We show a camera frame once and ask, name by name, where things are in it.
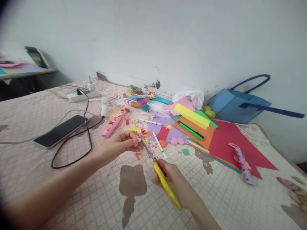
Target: black cable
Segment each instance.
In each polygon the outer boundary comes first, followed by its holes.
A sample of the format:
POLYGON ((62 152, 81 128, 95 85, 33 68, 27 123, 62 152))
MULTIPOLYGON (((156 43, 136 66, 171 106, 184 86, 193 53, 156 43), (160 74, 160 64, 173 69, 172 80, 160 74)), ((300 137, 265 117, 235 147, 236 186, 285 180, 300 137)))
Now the black cable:
MULTIPOLYGON (((87 109, 88 109, 88 107, 89 107, 89 102, 90 102, 89 96, 87 96, 87 99, 88 99, 88 100, 87 100, 87 105, 86 105, 85 111, 87 111, 87 109)), ((84 121, 85 121, 86 130, 84 130, 84 131, 82 131, 82 132, 79 132, 79 133, 77 133, 77 134, 75 134, 75 135, 73 135, 73 136, 67 138, 67 139, 61 144, 61 146, 58 148, 57 152, 56 152, 55 155, 53 156, 53 159, 52 159, 52 162, 51 162, 51 167, 52 167, 53 169, 60 169, 60 168, 65 168, 65 167, 67 167, 67 166, 70 166, 70 165, 76 163, 77 161, 81 160, 82 158, 84 158, 84 157, 92 150, 92 139, 91 139, 91 135, 90 135, 90 131, 89 131, 89 130, 90 130, 91 128, 95 127, 96 125, 98 125, 105 117, 102 116, 102 117, 101 117, 101 120, 100 120, 97 124, 95 124, 95 125, 93 125, 92 127, 89 128, 89 127, 87 126, 87 120, 86 120, 85 114, 86 114, 86 113, 83 114, 83 117, 84 117, 84 121), (67 165, 60 166, 60 167, 55 167, 55 166, 53 166, 53 162, 54 162, 54 160, 55 160, 57 154, 59 153, 60 149, 63 147, 63 145, 64 145, 69 139, 71 139, 71 138, 73 138, 73 137, 75 137, 75 136, 77 136, 77 135, 79 135, 79 134, 81 134, 81 133, 84 133, 84 132, 86 132, 86 131, 87 131, 87 134, 88 134, 88 137, 89 137, 89 141, 90 141, 90 144, 91 144, 91 148, 87 151, 87 153, 85 153, 82 157, 80 157, 79 159, 77 159, 77 160, 75 160, 75 161, 73 161, 73 162, 71 162, 71 163, 69 163, 69 164, 67 164, 67 165)))

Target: white wall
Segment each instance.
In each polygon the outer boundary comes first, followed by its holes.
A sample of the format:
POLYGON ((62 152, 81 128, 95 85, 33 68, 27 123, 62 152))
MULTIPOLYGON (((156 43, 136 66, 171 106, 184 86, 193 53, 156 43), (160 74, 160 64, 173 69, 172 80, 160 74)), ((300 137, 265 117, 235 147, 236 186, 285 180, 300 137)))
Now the white wall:
MULTIPOLYGON (((29 59, 23 46, 42 50, 59 69, 53 85, 104 71, 115 83, 142 86, 159 80, 162 91, 201 89, 209 98, 267 73, 271 81, 253 93, 272 107, 307 113, 306 1, 24 0, 11 5, 1 20, 0 51, 29 59)), ((253 122, 288 158, 307 161, 306 119, 263 112, 253 122)))

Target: yellow scissors handle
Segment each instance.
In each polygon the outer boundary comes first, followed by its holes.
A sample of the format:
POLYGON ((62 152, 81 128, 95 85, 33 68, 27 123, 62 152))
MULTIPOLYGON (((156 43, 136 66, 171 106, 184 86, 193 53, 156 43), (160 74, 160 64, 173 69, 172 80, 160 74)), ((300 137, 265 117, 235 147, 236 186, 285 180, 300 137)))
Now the yellow scissors handle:
POLYGON ((177 200, 177 198, 175 197, 173 191, 170 189, 168 183, 166 182, 166 178, 163 174, 163 172, 161 171, 160 167, 158 166, 157 162, 153 163, 153 167, 154 170, 156 171, 156 173, 158 174, 158 177, 161 181, 162 186, 164 187, 167 195, 170 197, 170 200, 173 202, 173 204, 175 205, 175 207, 179 210, 182 209, 182 206, 180 205, 179 201, 177 200))

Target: green fruit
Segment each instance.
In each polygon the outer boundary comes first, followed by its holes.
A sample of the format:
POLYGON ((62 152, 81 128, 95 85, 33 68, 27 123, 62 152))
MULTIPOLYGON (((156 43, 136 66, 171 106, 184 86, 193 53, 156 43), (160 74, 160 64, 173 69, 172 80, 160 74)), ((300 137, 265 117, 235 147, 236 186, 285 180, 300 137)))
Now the green fruit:
POLYGON ((212 108, 209 105, 206 105, 203 109, 203 112, 205 111, 212 111, 212 108))
POLYGON ((215 116, 216 116, 215 112, 212 111, 212 110, 205 111, 204 114, 206 114, 206 116, 207 116, 208 118, 210 118, 210 119, 213 119, 213 118, 215 118, 215 116))

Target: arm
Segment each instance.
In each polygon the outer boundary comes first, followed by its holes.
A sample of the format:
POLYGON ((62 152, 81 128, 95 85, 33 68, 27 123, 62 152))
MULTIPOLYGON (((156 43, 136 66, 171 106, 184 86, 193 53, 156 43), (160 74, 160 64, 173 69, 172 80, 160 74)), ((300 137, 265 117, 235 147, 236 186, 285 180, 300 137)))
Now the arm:
MULTIPOLYGON (((159 164, 166 173, 166 181, 183 208, 188 209, 197 224, 198 229, 221 229, 200 196, 185 179, 176 165, 159 159, 159 164)), ((157 173, 151 177, 153 183, 163 188, 157 173)))
POLYGON ((131 131, 115 133, 103 149, 69 166, 59 174, 30 189, 4 205, 10 223, 17 229, 35 229, 39 227, 54 211, 98 169, 109 164, 125 151, 139 152, 137 137, 131 131))

